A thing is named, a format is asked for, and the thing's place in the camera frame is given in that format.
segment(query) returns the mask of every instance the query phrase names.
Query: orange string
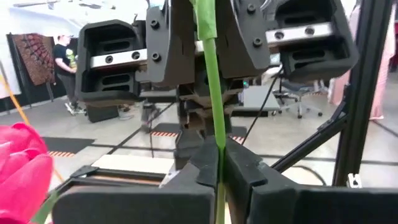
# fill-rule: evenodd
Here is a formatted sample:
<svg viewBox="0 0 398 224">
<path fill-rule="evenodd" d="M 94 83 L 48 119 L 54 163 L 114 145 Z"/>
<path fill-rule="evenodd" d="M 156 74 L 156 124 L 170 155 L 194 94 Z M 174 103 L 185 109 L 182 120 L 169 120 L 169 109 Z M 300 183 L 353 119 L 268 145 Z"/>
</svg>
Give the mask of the orange string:
<svg viewBox="0 0 398 224">
<path fill-rule="evenodd" d="M 0 74 L 0 82 L 3 84 L 3 86 L 6 88 L 8 95 L 10 96 L 12 103 L 14 104 L 14 106 L 17 108 L 18 113 L 20 114 L 20 116 L 22 117 L 22 119 L 24 120 L 26 125 L 30 125 L 29 120 L 27 119 L 26 114 L 24 113 L 24 110 L 21 108 L 20 104 L 18 103 L 17 98 L 14 96 L 10 86 L 8 85 L 6 79 L 4 79 L 4 77 Z M 59 180 L 61 180 L 61 182 L 64 182 L 64 179 L 62 178 L 61 174 L 56 170 L 56 168 L 54 168 L 54 174 L 58 177 Z"/>
</svg>

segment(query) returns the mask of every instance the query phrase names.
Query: screw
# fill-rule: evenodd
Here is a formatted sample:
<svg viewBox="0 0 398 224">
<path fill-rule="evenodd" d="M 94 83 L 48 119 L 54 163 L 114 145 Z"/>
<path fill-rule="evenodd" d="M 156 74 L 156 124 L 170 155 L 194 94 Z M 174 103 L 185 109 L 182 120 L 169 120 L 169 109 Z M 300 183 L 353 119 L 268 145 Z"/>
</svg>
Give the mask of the screw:
<svg viewBox="0 0 398 224">
<path fill-rule="evenodd" d="M 131 58 L 132 59 L 134 59 L 134 60 L 137 60 L 137 59 L 139 59 L 139 52 L 133 52 L 132 54 L 131 54 Z"/>
<path fill-rule="evenodd" d="M 278 31 L 278 32 L 275 33 L 274 36 L 275 36 L 275 38 L 276 38 L 277 40 L 282 40 L 282 39 L 285 37 L 285 34 L 282 33 L 281 31 Z"/>
<path fill-rule="evenodd" d="M 307 35 L 313 35 L 315 33 L 315 30 L 312 27 L 308 27 L 305 29 L 305 34 Z"/>
<path fill-rule="evenodd" d="M 153 29 L 158 29 L 160 25 L 159 25 L 159 22 L 157 22 L 157 20 L 153 20 L 153 21 L 150 22 L 150 26 Z"/>
<path fill-rule="evenodd" d="M 157 52 L 153 53 L 152 54 L 152 60 L 154 62 L 159 62 L 161 60 L 161 57 L 160 57 L 159 53 L 157 53 Z"/>
<path fill-rule="evenodd" d="M 107 56 L 107 57 L 105 58 L 105 62 L 106 62 L 106 63 L 112 63 L 112 62 L 113 62 L 113 57 L 112 57 L 112 56 Z"/>
<path fill-rule="evenodd" d="M 253 40 L 253 46 L 255 47 L 260 47 L 262 45 L 262 40 L 258 37 L 254 38 Z"/>
<path fill-rule="evenodd" d="M 256 11 L 256 7 L 253 4 L 248 4 L 248 13 L 253 14 Z"/>
</svg>

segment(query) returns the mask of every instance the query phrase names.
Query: black t-shirt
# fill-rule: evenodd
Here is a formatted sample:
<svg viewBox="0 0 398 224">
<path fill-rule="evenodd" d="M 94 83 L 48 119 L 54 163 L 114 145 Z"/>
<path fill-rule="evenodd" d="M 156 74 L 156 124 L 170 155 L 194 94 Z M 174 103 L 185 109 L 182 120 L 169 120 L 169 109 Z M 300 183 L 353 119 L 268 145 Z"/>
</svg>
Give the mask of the black t-shirt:
<svg viewBox="0 0 398 224">
<path fill-rule="evenodd" d="M 66 46 L 57 44 L 53 48 L 53 57 L 54 57 L 54 69 L 56 74 L 67 75 L 67 76 L 74 75 L 68 71 L 65 71 L 63 68 L 60 68 L 55 62 L 56 58 L 62 58 L 62 61 L 66 65 L 68 65 L 70 68 L 75 68 L 76 60 L 75 60 L 75 54 L 73 53 L 72 50 L 68 49 L 68 47 Z"/>
</svg>

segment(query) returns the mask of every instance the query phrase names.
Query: black cable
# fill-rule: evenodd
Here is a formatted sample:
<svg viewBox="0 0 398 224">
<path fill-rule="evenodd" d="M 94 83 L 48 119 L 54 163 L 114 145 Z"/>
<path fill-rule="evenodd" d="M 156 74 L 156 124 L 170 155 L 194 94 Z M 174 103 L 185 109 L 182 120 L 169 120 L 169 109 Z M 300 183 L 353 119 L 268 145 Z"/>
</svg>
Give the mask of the black cable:
<svg viewBox="0 0 398 224">
<path fill-rule="evenodd" d="M 326 184 L 326 181 L 322 178 L 322 176 L 321 176 L 317 171 L 315 171 L 315 170 L 313 170 L 313 169 L 311 169 L 311 168 L 309 168 L 309 167 L 301 166 L 301 165 L 292 166 L 292 167 L 301 168 L 301 169 L 303 169 L 303 170 L 309 171 L 309 172 L 312 173 L 320 182 L 322 182 L 322 185 L 323 185 L 323 186 L 326 186 L 326 185 L 327 185 L 327 184 Z"/>
<path fill-rule="evenodd" d="M 246 139 L 248 138 L 248 136 L 249 136 L 249 134 L 250 134 L 250 132 L 251 132 L 251 130 L 252 130 L 254 124 L 256 123 L 257 119 L 259 119 L 259 117 L 260 117 L 260 115 L 261 115 L 261 113 L 262 113 L 262 109 L 264 109 L 264 106 L 265 106 L 266 103 L 267 103 L 268 97 L 269 97 L 269 95 L 271 94 L 272 87 L 274 87 L 275 82 L 276 82 L 276 80 L 278 79 L 278 76 L 282 73 L 282 71 L 283 71 L 283 68 L 281 68 L 281 69 L 279 70 L 279 72 L 275 74 L 275 78 L 274 78 L 274 80 L 272 81 L 271 86 L 269 87 L 269 90 L 268 90 L 268 92 L 267 92 L 266 98 L 264 99 L 264 102 L 262 102 L 262 105 L 261 105 L 261 107 L 260 107 L 260 110 L 259 110 L 257 116 L 254 118 L 254 121 L 251 123 L 250 128 L 249 128 L 248 132 L 246 133 L 246 135 L 245 135 L 245 137 L 244 137 L 244 139 L 243 139 L 243 141 L 242 141 L 242 145 L 246 142 Z"/>
</svg>

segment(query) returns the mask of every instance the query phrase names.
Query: pink flower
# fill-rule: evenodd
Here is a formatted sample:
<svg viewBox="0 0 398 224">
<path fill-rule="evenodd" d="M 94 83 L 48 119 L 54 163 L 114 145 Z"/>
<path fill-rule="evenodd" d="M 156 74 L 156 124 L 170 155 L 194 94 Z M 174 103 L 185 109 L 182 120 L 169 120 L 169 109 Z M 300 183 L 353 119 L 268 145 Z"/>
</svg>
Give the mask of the pink flower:
<svg viewBox="0 0 398 224">
<path fill-rule="evenodd" d="M 52 158 L 33 128 L 0 126 L 1 224 L 29 223 L 46 198 L 52 171 Z"/>
</svg>

